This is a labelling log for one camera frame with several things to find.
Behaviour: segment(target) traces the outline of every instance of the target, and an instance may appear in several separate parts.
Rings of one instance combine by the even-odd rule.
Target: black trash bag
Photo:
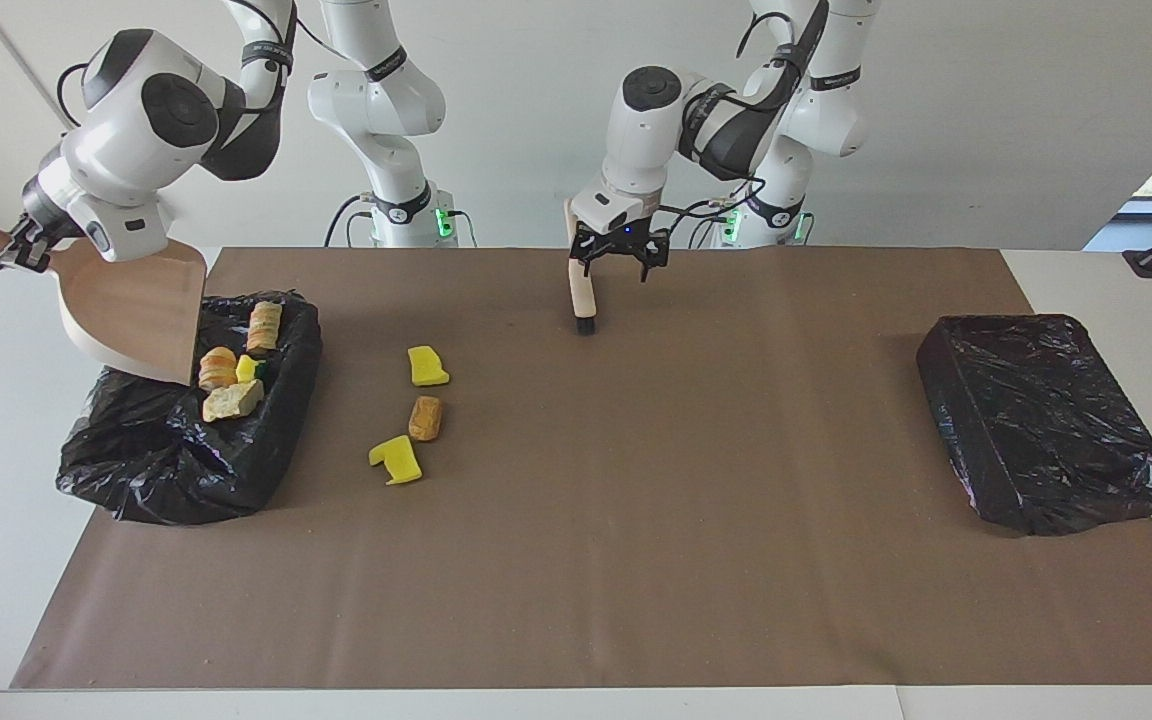
[[[202,420],[207,393],[106,367],[60,452],[56,488],[112,510],[115,520],[197,525],[265,507],[291,463],[323,355],[319,311],[295,291],[206,297],[197,359],[212,347],[241,355],[257,302],[278,302],[278,350],[265,365],[255,414]]]
[[[1152,515],[1152,437],[1078,320],[941,318],[918,369],[980,518],[1062,536]]]

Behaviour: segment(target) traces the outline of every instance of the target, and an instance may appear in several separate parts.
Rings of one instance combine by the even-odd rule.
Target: white table
[[[1005,256],[1038,313],[1087,325],[1152,432],[1152,281],[1116,255]],[[0,717],[1152,717],[1138,687],[6,692],[91,514],[51,480],[97,370],[65,341],[51,281],[0,273]]]

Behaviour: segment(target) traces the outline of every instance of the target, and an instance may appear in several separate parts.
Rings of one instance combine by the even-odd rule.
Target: brown table covering
[[[14,687],[1152,684],[1152,521],[1021,538],[969,509],[916,347],[1026,313],[996,251],[225,250],[209,291],[319,305],[283,486],[205,528],[93,515]],[[426,479],[372,445],[453,381]]]

